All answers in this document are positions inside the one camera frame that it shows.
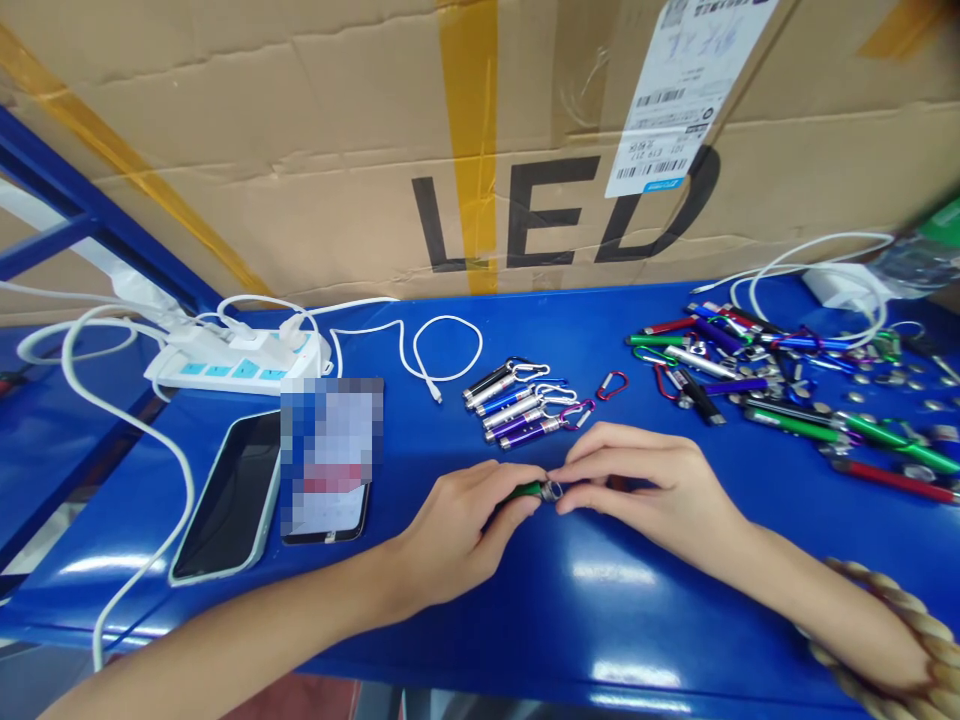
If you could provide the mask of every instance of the shipping label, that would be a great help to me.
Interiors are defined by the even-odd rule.
[[[637,82],[606,197],[680,187],[777,0],[670,0]]]

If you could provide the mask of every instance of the smartphone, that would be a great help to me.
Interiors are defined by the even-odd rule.
[[[280,407],[290,438],[281,461],[283,541],[360,537],[382,453],[383,379],[316,379],[308,392],[282,394]]]
[[[263,554],[280,478],[280,411],[227,431],[170,566],[171,585],[227,577]]]

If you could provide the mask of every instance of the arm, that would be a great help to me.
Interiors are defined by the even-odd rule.
[[[194,618],[67,693],[43,720],[216,720],[317,653],[487,580],[540,501],[512,500],[540,468],[488,460],[437,481],[413,523],[336,565],[254,590]]]
[[[557,504],[612,515],[695,567],[804,628],[878,686],[910,693],[931,678],[926,651],[880,600],[736,508],[699,448],[686,438],[597,423],[570,450],[558,482],[590,478]],[[633,492],[610,478],[658,486]]]

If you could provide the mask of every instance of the blue metal shelf frame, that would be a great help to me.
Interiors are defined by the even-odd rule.
[[[215,310],[223,298],[110,198],[0,107],[0,169],[66,220],[0,253],[0,280],[92,237],[192,312]]]

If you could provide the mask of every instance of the pile of flashlights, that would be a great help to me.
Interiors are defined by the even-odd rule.
[[[820,443],[820,451],[839,472],[938,502],[960,503],[960,492],[950,477],[960,473],[956,427],[937,425],[924,436],[908,423],[878,422],[866,413],[834,412],[813,398],[817,383],[805,376],[810,367],[842,373],[860,386],[924,389],[921,381],[911,379],[911,374],[925,372],[922,366],[907,365],[911,374],[900,369],[901,337],[894,329],[881,331],[871,343],[854,348],[852,342],[822,339],[806,329],[788,333],[731,305],[705,302],[686,310],[688,317],[644,328],[626,340],[636,358],[653,365],[662,395],[682,408],[694,408],[712,427],[726,423],[713,401],[726,396],[742,407],[747,420]],[[960,377],[922,329],[902,341],[944,371],[942,386],[960,384]],[[885,366],[888,369],[880,374]],[[675,393],[667,391],[664,378]],[[846,399],[865,401],[855,390],[848,392]],[[960,406],[960,399],[954,402]],[[923,407],[928,411],[946,409],[944,403],[932,399],[923,401]],[[864,444],[896,451],[909,462],[895,473],[847,457]]]
[[[596,403],[578,400],[565,379],[546,377],[549,374],[549,365],[511,357],[463,391],[467,409],[482,419],[484,440],[510,450],[560,428],[583,427]],[[550,405],[563,410],[551,415],[547,411]]]

